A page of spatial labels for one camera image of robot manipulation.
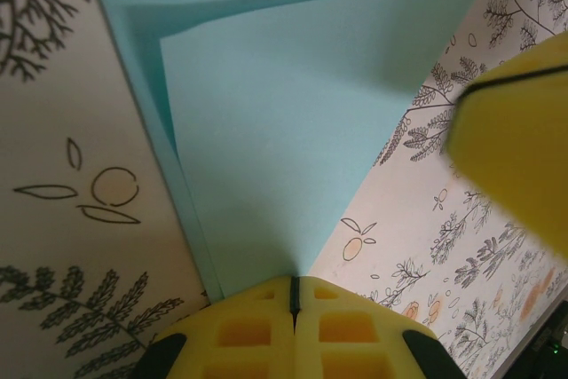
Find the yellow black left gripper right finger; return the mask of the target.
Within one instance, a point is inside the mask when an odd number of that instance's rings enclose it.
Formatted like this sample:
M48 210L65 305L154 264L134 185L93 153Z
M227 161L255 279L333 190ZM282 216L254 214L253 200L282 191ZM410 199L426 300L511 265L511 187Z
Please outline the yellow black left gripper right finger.
M315 277L293 279L295 378L458 378L419 322Z

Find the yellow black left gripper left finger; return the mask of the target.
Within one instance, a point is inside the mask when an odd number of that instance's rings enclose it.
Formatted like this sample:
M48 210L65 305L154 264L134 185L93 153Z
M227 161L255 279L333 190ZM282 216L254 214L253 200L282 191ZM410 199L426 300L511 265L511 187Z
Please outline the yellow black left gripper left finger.
M137 378L291 378L296 278L268 280L173 323L135 366Z

